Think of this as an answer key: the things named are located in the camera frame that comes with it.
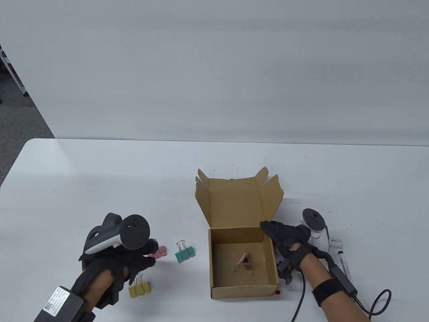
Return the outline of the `person's right hand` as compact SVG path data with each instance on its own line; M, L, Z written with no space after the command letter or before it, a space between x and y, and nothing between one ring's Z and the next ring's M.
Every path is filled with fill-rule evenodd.
M309 243L310 229L302 224L291 226L279 221L261 221L259 226L272 240L273 245L280 254L297 271L301 271L300 264L302 260L309 253L317 250L317 247Z

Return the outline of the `person's left hand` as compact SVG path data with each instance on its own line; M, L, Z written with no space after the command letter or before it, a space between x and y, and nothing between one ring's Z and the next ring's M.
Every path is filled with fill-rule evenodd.
M92 255L82 254L79 258L83 265L82 273L71 292L87 302L88 313L92 313L94 308L115 305L125 282L131 285L138 273L155 265L155 258L147 255L155 253L158 248L157 241L149 239L136 250L119 246Z

